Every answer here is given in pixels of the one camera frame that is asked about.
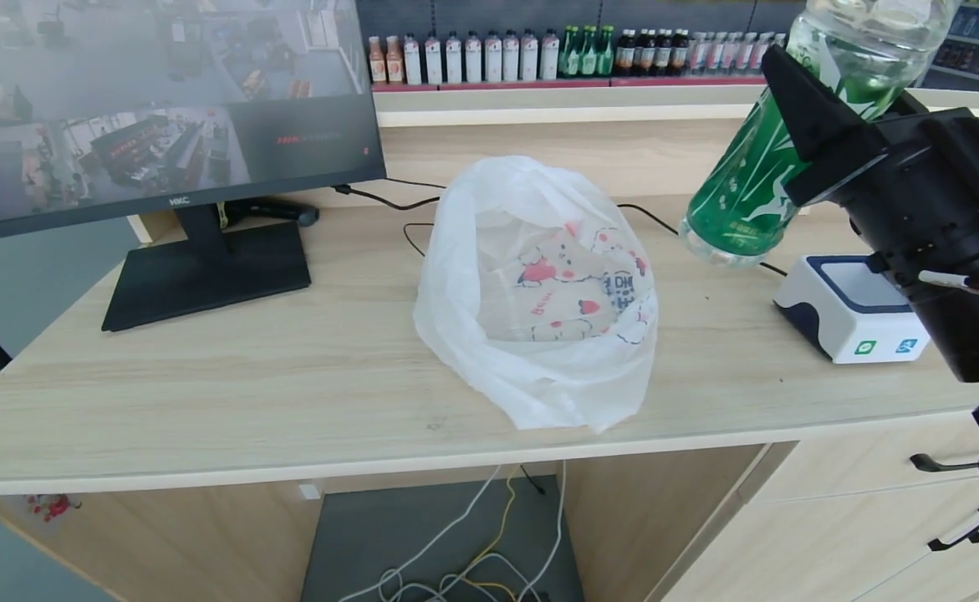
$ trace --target monitor stand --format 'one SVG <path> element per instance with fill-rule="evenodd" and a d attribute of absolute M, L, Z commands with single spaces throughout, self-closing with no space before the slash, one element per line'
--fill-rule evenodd
<path fill-rule="evenodd" d="M 117 332 L 310 285 L 296 222 L 222 233 L 214 206 L 176 210 L 187 240 L 130 251 L 103 319 Z"/>

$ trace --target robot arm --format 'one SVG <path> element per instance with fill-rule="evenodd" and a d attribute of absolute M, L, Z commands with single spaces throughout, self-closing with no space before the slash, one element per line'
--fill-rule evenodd
<path fill-rule="evenodd" d="M 772 46 L 762 69 L 809 163 L 791 201 L 841 206 L 874 250 L 868 268 L 909 300 L 956 378 L 979 382 L 979 118 L 929 113 L 906 92 L 867 123 L 786 50 Z"/>

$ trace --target yellow cable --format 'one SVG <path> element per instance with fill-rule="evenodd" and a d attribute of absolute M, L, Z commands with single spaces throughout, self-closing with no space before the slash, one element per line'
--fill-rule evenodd
<path fill-rule="evenodd" d="M 515 502 L 515 489 L 512 488 L 512 477 L 515 477 L 515 473 L 516 472 L 519 472 L 519 465 L 518 464 L 515 465 L 515 468 L 512 469 L 511 475 L 508 475 L 507 476 L 507 481 L 504 482 L 504 484 L 507 485 L 507 490 L 512 494 L 512 496 L 509 497 L 509 499 L 507 500 L 506 506 L 504 506 L 504 515 L 500 519 L 500 531 L 497 531 L 497 538 L 495 538 L 494 540 L 492 540 L 492 543 L 490 543 L 489 545 L 487 545 L 486 548 L 483 549 L 480 554 L 478 554 L 477 556 L 475 556 L 474 557 L 474 560 L 471 560 L 471 563 L 467 565 L 467 568 L 470 568 L 471 565 L 473 565 L 474 563 L 477 563 L 477 561 L 478 560 L 481 560 L 482 557 L 484 557 L 486 554 L 489 554 L 490 552 L 492 552 L 493 546 L 494 545 L 497 545 L 498 543 L 500 543 L 501 538 L 504 537 L 504 527 L 507 526 L 507 514 L 508 514 L 508 512 L 511 512 L 512 511 L 512 502 Z M 501 585 L 499 583 L 493 583 L 493 582 L 482 582 L 482 583 L 472 582 L 472 580 L 466 579 L 466 578 L 464 578 L 463 580 L 465 580 L 466 583 L 468 583 L 470 585 L 474 585 L 474 586 L 496 587 L 496 588 L 499 588 L 499 589 L 503 589 L 504 591 L 507 592 L 508 598 L 511 598 L 512 599 L 512 602 L 517 602 L 516 597 L 515 597 L 515 592 L 513 592 L 511 590 L 511 588 L 507 587 L 506 585 Z"/>

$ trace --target plastic bag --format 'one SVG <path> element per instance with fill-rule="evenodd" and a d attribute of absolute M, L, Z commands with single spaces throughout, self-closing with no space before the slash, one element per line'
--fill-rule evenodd
<path fill-rule="evenodd" d="M 585 176 L 504 156 L 441 196 L 416 330 L 516 427 L 599 433 L 634 415 L 657 314 L 649 256 Z"/>

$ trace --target monitor screen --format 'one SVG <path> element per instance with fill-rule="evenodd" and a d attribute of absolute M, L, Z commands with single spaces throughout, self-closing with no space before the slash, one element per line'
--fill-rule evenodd
<path fill-rule="evenodd" d="M 382 176 L 354 0 L 0 0 L 0 237 Z"/>

